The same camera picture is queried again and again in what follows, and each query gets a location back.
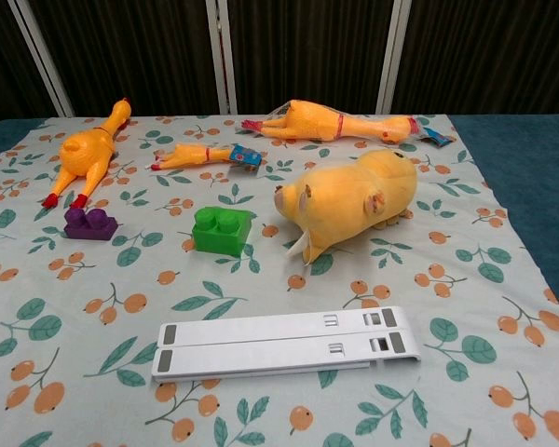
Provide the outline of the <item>white folding laptop stand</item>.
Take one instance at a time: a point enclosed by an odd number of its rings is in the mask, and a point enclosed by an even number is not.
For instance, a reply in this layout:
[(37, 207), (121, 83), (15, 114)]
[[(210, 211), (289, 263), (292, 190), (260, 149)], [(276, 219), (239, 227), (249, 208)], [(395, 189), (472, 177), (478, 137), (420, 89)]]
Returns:
[(398, 306), (224, 318), (160, 326), (157, 382), (368, 368), (385, 359), (419, 359)]

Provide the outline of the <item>purple toy brick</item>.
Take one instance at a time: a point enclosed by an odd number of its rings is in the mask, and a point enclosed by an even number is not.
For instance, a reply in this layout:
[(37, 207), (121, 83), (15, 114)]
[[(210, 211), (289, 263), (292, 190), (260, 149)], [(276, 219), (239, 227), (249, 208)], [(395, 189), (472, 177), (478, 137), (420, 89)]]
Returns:
[(118, 228), (117, 220), (102, 209), (69, 209), (64, 219), (64, 232), (72, 239), (110, 240)]

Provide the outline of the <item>dark ribbed screen panel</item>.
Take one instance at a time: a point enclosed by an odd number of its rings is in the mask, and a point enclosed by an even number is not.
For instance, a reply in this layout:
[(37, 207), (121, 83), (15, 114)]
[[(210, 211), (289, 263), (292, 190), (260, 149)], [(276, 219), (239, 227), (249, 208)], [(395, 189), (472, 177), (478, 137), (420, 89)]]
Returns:
[(216, 115), (205, 0), (28, 0), (78, 116)]
[(412, 0), (391, 111), (559, 114), (559, 0)]
[(7, 0), (0, 0), (0, 121), (57, 114)]
[(375, 112), (394, 0), (227, 0), (238, 112)]

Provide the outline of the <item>large yellow rubber chicken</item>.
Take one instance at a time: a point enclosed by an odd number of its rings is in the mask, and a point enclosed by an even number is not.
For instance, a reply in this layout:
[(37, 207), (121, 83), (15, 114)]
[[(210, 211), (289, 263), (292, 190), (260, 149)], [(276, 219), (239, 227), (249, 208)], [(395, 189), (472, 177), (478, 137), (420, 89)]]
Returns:
[(55, 208), (64, 189), (81, 177), (85, 179), (84, 188), (70, 207), (85, 207), (108, 170), (115, 153), (116, 135), (126, 127), (130, 116), (130, 102), (123, 98), (115, 103), (111, 114), (99, 126), (77, 132), (62, 143), (59, 152), (61, 168), (50, 194), (42, 203), (44, 209)]

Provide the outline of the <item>yellow plush pig toy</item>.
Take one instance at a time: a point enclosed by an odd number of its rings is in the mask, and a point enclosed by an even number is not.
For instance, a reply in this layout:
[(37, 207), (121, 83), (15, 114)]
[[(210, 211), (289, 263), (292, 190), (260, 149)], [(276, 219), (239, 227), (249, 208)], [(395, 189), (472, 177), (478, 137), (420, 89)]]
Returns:
[(393, 225), (416, 193), (414, 163), (398, 151), (367, 152), (336, 167), (313, 169), (274, 194), (277, 211), (302, 235), (288, 250), (312, 264), (332, 246), (372, 226)]

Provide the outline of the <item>green toy brick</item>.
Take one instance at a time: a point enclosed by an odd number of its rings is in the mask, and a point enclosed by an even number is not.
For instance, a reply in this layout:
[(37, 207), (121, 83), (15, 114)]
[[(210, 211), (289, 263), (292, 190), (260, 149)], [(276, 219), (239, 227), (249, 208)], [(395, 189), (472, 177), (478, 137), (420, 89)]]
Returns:
[(247, 210), (204, 207), (196, 211), (192, 236), (197, 251), (240, 256), (252, 228)]

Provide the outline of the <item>small rubber chicken with tag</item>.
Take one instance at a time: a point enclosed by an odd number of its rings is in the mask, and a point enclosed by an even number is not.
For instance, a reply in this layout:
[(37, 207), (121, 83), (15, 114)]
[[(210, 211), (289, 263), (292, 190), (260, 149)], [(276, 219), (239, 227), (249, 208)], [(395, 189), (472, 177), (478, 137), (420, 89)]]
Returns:
[(212, 163), (230, 163), (249, 169), (258, 169), (263, 156), (251, 148), (240, 144), (207, 145), (179, 143), (168, 153), (156, 157), (147, 168), (152, 171), (165, 169), (184, 169), (209, 165)]

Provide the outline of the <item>floral tablecloth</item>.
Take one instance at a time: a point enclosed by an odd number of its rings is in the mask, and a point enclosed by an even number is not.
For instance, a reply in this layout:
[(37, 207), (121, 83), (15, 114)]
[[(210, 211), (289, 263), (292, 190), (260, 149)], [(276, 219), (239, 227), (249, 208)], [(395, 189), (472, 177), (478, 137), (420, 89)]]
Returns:
[[(141, 117), (88, 202), (119, 221), (73, 240), (41, 204), (50, 119), (0, 155), (0, 447), (559, 447), (559, 303), (462, 142), (402, 145), (408, 214), (288, 257), (275, 189), (357, 159), (364, 140), (269, 140), (235, 117)], [(401, 306), (421, 360), (159, 385), (168, 321)]]

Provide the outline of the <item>bagged yellow rubber chicken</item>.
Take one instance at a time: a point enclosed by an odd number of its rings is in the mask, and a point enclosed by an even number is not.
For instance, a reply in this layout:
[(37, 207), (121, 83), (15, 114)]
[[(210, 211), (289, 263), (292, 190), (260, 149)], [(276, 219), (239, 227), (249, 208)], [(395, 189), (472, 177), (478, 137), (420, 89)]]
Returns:
[(424, 126), (413, 115), (372, 119), (303, 100), (290, 100), (263, 120), (245, 119), (240, 127), (267, 138), (283, 140), (334, 142), (357, 137), (390, 145), (429, 141), (438, 147), (454, 141), (452, 137)]

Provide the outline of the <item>white screen frame post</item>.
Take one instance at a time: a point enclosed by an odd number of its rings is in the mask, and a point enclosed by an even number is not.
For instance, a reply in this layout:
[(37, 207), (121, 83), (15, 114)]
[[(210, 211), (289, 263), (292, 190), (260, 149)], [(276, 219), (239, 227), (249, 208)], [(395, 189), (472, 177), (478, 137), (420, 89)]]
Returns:
[(205, 0), (215, 86), (221, 115), (238, 113), (227, 0)]
[(56, 113), (59, 117), (74, 117), (75, 110), (61, 81), (59, 71), (49, 52), (29, 0), (7, 0), (7, 2)]
[(403, 45), (413, 0), (393, 0), (375, 113), (389, 115), (397, 84)]

